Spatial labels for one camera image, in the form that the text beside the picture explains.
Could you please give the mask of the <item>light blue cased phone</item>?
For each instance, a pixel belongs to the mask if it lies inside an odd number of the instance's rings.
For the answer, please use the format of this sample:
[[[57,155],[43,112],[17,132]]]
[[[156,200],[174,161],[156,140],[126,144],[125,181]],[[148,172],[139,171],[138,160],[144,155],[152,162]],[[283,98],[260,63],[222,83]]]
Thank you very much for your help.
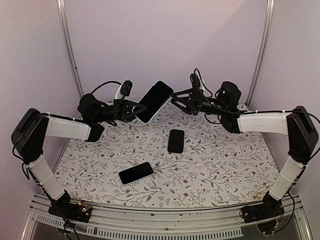
[[[139,104],[146,106],[146,109],[136,115],[136,118],[144,124],[148,124],[152,118],[166,104],[174,90],[162,80],[158,80],[139,100]]]

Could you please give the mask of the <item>black cased phone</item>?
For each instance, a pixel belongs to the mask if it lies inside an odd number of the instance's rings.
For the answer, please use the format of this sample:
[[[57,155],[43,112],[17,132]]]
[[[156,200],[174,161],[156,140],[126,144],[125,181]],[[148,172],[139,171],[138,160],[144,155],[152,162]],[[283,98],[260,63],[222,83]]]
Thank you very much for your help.
[[[181,154],[184,150],[185,132],[179,129],[172,129],[169,132],[167,151],[169,153]]]

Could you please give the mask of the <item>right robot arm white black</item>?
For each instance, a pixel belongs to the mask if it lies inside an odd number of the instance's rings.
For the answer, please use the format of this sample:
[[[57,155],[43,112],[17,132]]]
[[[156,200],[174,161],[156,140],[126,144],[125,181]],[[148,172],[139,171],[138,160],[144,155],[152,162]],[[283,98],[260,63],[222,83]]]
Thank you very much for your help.
[[[288,136],[288,157],[258,208],[262,218],[269,218],[278,210],[284,195],[299,180],[308,162],[320,151],[317,146],[319,134],[313,124],[313,120],[318,118],[303,106],[293,110],[239,110],[241,91],[234,83],[224,81],[216,98],[206,97],[200,85],[200,81],[192,81],[192,88],[174,93],[171,102],[189,115],[203,112],[219,116],[220,124],[230,133],[259,132]]]

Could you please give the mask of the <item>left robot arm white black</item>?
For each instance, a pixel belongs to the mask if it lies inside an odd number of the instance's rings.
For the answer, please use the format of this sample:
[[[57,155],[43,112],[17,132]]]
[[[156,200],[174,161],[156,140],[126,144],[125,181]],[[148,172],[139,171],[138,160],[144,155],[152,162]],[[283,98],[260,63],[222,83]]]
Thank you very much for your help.
[[[78,111],[82,120],[40,112],[30,108],[19,121],[11,134],[12,155],[23,162],[27,177],[33,176],[38,185],[53,202],[55,209],[63,216],[74,213],[70,195],[58,182],[44,157],[46,138],[75,139],[97,142],[104,131],[102,122],[130,122],[146,105],[114,99],[112,105],[97,100],[93,94],[85,94],[79,102]]]

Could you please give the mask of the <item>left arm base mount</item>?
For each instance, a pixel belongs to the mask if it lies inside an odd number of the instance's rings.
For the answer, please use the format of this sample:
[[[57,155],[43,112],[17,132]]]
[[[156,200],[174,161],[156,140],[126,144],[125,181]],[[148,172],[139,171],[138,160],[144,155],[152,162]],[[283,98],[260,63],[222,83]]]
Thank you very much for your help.
[[[69,199],[54,200],[49,207],[48,213],[58,217],[65,217],[82,223],[88,223],[91,218],[92,206],[84,201],[72,203]]]

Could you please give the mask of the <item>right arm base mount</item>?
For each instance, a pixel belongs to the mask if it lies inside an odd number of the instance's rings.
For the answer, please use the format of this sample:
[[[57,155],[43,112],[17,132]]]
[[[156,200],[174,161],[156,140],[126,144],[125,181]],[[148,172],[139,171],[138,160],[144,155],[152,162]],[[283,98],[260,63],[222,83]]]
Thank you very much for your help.
[[[272,235],[284,220],[285,210],[281,201],[267,200],[256,205],[246,205],[239,211],[239,216],[245,223],[264,221],[257,224],[257,229],[263,235]]]

